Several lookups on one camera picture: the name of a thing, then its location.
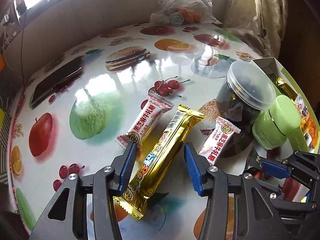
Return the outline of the red black candy packet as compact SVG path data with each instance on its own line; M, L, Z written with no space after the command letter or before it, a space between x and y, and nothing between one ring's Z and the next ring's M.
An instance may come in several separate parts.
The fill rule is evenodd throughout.
M268 175L264 172L261 158L258 155L255 148L251 149L251 151L246 159L246 165L245 165L244 172L249 173L253 177L260 179L260 180L269 180L271 178L270 175Z

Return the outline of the gold snack bar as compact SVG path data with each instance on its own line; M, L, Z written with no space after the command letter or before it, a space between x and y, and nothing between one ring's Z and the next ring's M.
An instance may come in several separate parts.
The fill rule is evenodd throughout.
M175 115L152 151L146 155L127 189L120 197L114 197L114 200L133 218L139 220L144 217L148 200L155 194L190 130L205 117L205 114L185 105L177 107Z

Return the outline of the orange silver snack pouch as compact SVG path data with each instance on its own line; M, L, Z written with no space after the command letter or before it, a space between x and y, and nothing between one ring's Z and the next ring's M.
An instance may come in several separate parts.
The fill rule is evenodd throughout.
M312 120L309 110L300 94L297 94L295 105L301 116L300 127L303 132L309 149L313 149L317 145L318 131L315 122Z

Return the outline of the clear jar with dark snacks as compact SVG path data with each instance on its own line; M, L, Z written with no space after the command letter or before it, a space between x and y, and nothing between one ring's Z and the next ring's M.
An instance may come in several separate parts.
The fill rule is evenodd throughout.
M216 97L216 106L223 118L243 129L252 126L275 99L274 85L259 67L235 61Z

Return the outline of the pink white nougat candy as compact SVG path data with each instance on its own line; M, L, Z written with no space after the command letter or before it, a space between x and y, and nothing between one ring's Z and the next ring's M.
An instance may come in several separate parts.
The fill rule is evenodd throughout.
M157 93L148 92L148 100L130 129L116 137L116 142L126 148L130 142L137 145L138 152L142 152L142 146L158 120L162 115L172 110L174 104Z
M210 166L214 166L233 134L239 134L240 132L241 129L227 119L218 116L215 122L215 129L205 141L199 155L205 157Z

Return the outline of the green white cardboard tray box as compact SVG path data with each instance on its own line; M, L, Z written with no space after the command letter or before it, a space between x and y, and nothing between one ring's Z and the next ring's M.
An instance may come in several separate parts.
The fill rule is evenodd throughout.
M266 150L289 141L293 150L317 154L319 123L300 87L273 57L252 60L271 80L276 99L255 121L252 132Z

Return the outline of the light green plastic jar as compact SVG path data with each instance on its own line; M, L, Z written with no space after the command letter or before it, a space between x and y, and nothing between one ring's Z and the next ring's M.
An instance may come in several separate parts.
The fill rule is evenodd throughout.
M271 150L284 144L288 136L300 126L301 121L299 111L291 99L279 95L269 109L259 114L252 132L265 150Z

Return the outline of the small gold candy packet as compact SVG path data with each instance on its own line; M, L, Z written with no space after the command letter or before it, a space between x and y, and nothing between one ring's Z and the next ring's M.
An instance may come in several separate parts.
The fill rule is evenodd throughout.
M277 77L275 84L282 94L292 100L296 99L297 93L288 85L288 83L284 79L282 79L281 77Z

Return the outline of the striped black white box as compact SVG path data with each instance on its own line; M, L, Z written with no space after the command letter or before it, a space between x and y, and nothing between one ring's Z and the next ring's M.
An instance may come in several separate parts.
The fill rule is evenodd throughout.
M8 184L7 153L10 124L11 117L1 109L0 180L3 184Z

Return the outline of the black smartphone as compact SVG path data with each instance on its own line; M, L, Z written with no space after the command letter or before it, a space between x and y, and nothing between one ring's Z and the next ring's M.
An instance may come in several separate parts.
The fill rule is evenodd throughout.
M57 87L82 74L82 62L82 56L76 57L38 83L31 97L31 108L39 105L51 92L57 89Z

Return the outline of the floral beige curtain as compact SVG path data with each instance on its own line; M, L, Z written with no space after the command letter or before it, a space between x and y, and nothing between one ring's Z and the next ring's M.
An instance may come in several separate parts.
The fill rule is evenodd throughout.
M279 56L288 15L287 0L228 0L223 28L262 57Z

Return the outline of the clear plastic bag of items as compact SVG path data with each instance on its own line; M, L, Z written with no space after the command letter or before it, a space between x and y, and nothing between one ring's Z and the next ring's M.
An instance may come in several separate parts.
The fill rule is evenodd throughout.
M221 24L213 16L212 0L158 0L158 4L158 10L150 15L153 25Z

